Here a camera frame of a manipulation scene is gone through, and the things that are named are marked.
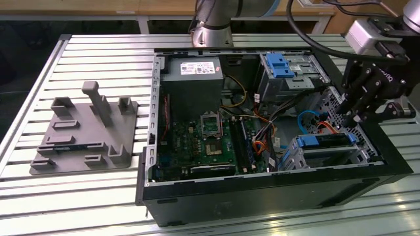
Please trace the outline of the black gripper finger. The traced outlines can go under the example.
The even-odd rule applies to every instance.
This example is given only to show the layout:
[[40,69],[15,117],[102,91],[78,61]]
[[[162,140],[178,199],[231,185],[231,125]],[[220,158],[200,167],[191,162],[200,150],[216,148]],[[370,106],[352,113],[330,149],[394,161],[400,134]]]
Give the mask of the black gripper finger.
[[362,75],[351,84],[344,94],[343,100],[343,127],[355,127],[363,122],[364,113],[375,101],[378,92],[382,88],[380,78],[375,74]]
[[347,63],[344,76],[342,80],[342,104],[336,110],[338,114],[347,114],[356,106],[358,100],[364,95],[363,86],[371,78],[374,72],[370,63],[351,60]]

